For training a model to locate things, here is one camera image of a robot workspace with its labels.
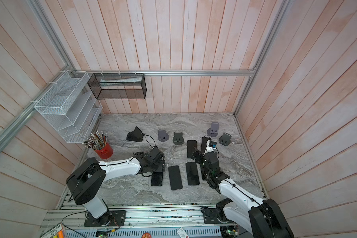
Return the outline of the silver-edged smartphone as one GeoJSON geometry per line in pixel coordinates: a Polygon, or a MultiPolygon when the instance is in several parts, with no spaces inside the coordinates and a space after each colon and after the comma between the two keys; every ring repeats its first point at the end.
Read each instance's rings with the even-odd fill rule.
{"type": "Polygon", "coordinates": [[[207,148],[207,142],[210,141],[211,138],[208,137],[208,136],[204,136],[202,137],[202,140],[201,140],[201,152],[204,153],[206,151],[206,148],[207,148]]]}

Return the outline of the green-edged smartphone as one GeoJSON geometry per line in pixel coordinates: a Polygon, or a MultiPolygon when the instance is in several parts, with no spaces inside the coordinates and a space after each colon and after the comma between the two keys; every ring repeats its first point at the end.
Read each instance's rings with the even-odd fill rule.
{"type": "Polygon", "coordinates": [[[201,177],[203,180],[206,180],[207,178],[207,173],[206,173],[206,169],[205,166],[203,164],[200,164],[200,171],[201,171],[201,177]]]}

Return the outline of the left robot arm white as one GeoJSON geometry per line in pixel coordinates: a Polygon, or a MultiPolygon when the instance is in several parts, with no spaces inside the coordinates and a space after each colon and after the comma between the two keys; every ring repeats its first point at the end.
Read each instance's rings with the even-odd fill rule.
{"type": "Polygon", "coordinates": [[[149,152],[137,152],[129,159],[105,162],[96,158],[87,159],[67,179],[66,185],[76,205],[86,210],[88,221],[97,226],[108,225],[112,214],[107,204],[97,193],[102,183],[122,176],[163,173],[165,155],[154,146],[149,152]]]}

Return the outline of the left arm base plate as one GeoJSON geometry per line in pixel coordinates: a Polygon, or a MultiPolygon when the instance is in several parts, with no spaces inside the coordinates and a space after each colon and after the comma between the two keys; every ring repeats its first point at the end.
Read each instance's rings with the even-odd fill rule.
{"type": "Polygon", "coordinates": [[[84,227],[121,227],[125,223],[125,210],[109,210],[99,218],[94,218],[90,212],[86,212],[84,227]]]}

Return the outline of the green smartphone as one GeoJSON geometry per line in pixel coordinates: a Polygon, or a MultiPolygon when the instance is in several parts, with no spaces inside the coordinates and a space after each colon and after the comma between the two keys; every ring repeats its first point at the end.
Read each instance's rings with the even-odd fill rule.
{"type": "Polygon", "coordinates": [[[163,184],[163,172],[155,172],[151,177],[151,186],[162,186],[163,184]]]}

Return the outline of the purple round stand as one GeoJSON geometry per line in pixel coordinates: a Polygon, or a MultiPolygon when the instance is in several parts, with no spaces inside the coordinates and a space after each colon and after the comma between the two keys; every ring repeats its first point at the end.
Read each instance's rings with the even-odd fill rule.
{"type": "Polygon", "coordinates": [[[219,123],[212,122],[210,128],[207,130],[207,135],[210,137],[216,137],[219,133],[219,123]]]}

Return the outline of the purple smartphone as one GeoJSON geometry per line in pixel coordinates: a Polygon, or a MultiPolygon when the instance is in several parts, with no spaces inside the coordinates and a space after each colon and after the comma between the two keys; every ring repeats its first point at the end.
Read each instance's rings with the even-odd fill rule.
{"type": "Polygon", "coordinates": [[[183,186],[179,166],[170,166],[168,171],[171,190],[182,189],[183,186]]]}

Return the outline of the teal smartphone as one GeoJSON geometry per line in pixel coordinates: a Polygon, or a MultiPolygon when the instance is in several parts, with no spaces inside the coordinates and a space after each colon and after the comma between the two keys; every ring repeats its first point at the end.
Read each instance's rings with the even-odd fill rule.
{"type": "Polygon", "coordinates": [[[187,158],[191,159],[196,150],[197,150],[197,141],[196,140],[188,140],[187,141],[187,158]]]}

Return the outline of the black folding phone stand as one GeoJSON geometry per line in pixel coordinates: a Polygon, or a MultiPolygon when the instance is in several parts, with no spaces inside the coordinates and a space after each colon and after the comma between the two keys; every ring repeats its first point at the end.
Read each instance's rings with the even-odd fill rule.
{"type": "Polygon", "coordinates": [[[127,141],[142,142],[145,134],[141,131],[139,127],[127,134],[127,141]]]}

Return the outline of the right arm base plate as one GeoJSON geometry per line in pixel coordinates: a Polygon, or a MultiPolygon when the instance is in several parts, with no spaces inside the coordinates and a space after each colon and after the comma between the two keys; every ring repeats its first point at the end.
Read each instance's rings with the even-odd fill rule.
{"type": "Polygon", "coordinates": [[[242,224],[248,220],[237,207],[201,207],[200,211],[203,214],[205,224],[226,224],[231,222],[242,224]]]}

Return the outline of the blue-edged smartphone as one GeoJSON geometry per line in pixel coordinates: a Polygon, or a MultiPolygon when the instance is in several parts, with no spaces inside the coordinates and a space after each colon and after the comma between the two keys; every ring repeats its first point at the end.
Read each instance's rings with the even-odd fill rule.
{"type": "Polygon", "coordinates": [[[189,186],[199,185],[199,175],[197,164],[195,162],[187,162],[185,164],[186,175],[187,175],[187,183],[189,186]]]}

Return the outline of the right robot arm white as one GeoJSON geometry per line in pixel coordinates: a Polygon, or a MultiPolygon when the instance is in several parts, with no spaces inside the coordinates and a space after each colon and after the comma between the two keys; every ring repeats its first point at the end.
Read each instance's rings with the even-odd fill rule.
{"type": "Polygon", "coordinates": [[[201,176],[226,199],[216,204],[217,219],[233,221],[255,238],[293,238],[294,234],[279,205],[259,198],[237,185],[219,166],[218,153],[212,148],[197,149],[191,157],[200,165],[201,176]]]}

